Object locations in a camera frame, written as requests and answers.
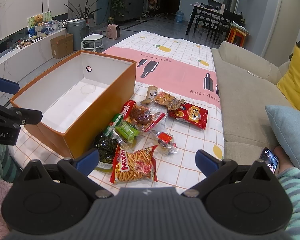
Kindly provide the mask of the striped sleeve forearm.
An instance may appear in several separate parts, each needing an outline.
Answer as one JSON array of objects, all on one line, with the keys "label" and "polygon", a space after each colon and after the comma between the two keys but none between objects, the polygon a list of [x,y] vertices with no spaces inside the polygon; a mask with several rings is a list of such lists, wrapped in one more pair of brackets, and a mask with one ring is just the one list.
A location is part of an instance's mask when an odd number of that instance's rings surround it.
[{"label": "striped sleeve forearm", "polygon": [[296,167],[288,168],[278,174],[277,178],[293,205],[293,214],[286,233],[292,239],[300,239],[300,170]]}]

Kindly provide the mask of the hand holding phone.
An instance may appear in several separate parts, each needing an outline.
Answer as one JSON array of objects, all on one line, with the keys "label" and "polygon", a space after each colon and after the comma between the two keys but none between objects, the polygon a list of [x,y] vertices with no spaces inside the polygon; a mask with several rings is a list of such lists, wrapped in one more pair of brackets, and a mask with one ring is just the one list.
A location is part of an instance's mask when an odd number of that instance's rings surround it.
[{"label": "hand holding phone", "polygon": [[279,160],[279,166],[277,167],[277,170],[275,172],[276,175],[281,174],[285,170],[294,167],[294,165],[290,161],[289,156],[285,153],[284,149],[281,146],[277,146],[274,149],[274,154]]}]

